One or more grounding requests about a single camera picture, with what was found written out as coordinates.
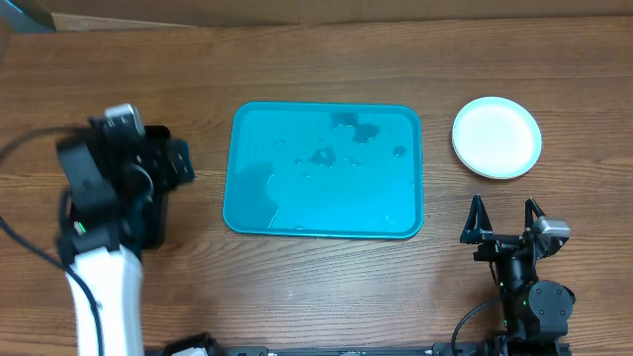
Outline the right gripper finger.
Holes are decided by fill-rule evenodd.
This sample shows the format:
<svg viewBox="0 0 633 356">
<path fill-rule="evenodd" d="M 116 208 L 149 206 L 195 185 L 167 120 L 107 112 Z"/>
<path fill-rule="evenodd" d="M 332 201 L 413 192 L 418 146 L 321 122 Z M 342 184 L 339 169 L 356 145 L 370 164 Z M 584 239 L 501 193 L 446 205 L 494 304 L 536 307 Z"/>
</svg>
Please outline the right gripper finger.
<svg viewBox="0 0 633 356">
<path fill-rule="evenodd" d="M 462 231 L 462 237 L 484 237 L 493 234 L 494 230 L 482 197 L 477 194 L 473 197 L 469 215 Z"/>
<path fill-rule="evenodd" d="M 529 198 L 525 201 L 525 227 L 532 227 L 536 220 L 544 216 L 544 212 L 533 198 Z"/>
</svg>

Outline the light blue plate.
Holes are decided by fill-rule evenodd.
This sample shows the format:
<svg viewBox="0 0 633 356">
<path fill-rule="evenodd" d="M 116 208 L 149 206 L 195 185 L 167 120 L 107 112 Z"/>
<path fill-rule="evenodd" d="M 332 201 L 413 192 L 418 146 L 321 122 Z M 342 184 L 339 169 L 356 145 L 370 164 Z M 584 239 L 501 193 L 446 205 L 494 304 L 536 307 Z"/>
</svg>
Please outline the light blue plate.
<svg viewBox="0 0 633 356">
<path fill-rule="evenodd" d="M 456 115 L 451 142 L 459 160 L 481 176 L 514 179 L 537 163 L 543 137 L 524 107 L 502 97 L 482 97 Z"/>
</svg>

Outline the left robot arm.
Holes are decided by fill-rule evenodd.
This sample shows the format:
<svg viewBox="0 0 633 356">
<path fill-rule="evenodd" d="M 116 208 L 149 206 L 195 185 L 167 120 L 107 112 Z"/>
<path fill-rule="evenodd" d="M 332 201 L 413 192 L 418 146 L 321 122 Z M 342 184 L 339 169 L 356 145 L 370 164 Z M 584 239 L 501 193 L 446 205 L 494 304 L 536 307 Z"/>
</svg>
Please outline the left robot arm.
<svg viewBox="0 0 633 356">
<path fill-rule="evenodd" d="M 121 104 L 56 145 L 68 181 L 57 250 L 81 355 L 141 355 L 142 254 L 161 246 L 169 194 L 195 178 L 189 145 Z"/>
</svg>

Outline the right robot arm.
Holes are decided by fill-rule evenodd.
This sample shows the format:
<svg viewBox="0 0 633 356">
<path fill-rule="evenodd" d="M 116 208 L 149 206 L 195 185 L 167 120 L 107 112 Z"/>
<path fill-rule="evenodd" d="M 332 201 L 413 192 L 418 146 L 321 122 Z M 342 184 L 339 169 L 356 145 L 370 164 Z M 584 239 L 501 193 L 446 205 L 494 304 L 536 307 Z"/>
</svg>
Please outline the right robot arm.
<svg viewBox="0 0 633 356">
<path fill-rule="evenodd" d="M 541 280 L 538 261 L 555 255 L 569 240 L 569 225 L 548 218 L 534 199 L 525 201 L 524 231 L 495 233 L 482 197 L 473 197 L 460 241 L 477 247 L 476 261 L 489 264 L 498 296 L 470 310 L 456 325 L 450 340 L 454 355 L 522 356 L 569 355 L 560 339 L 568 334 L 568 321 L 576 296 L 571 289 Z M 470 347 L 457 343 L 459 331 L 475 314 L 500 304 L 504 331 L 491 334 Z"/>
</svg>

